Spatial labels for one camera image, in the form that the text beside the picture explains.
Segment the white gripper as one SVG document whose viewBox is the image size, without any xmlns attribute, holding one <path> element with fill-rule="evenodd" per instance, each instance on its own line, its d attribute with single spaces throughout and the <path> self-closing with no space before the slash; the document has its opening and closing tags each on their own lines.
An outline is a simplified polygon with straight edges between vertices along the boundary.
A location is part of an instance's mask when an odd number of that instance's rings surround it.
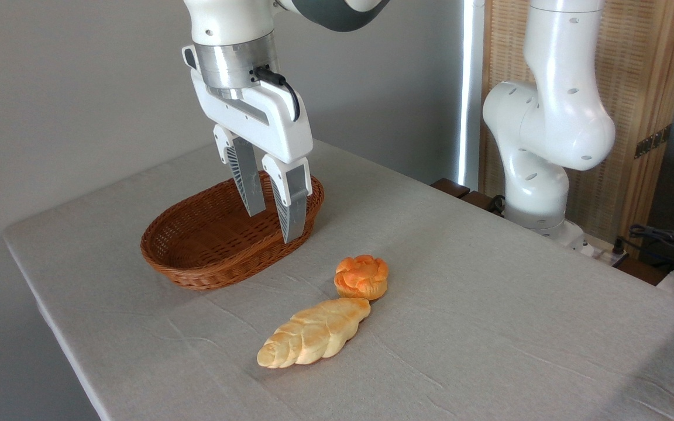
<svg viewBox="0 0 674 421">
<path fill-rule="evenodd" d="M 267 81 L 244 88 L 236 99 L 222 98 L 203 81 L 195 46 L 184 46 L 182 51 L 201 109 L 217 123 L 214 138 L 220 159 L 232 170 L 251 217 L 266 208 L 252 144 L 267 153 L 262 164 L 270 176 L 284 242 L 291 243 L 303 233 L 307 199 L 313 192 L 305 158 L 313 148 L 313 138 L 302 99 L 297 98 L 300 114 L 295 119 L 291 93 Z"/>
</svg>

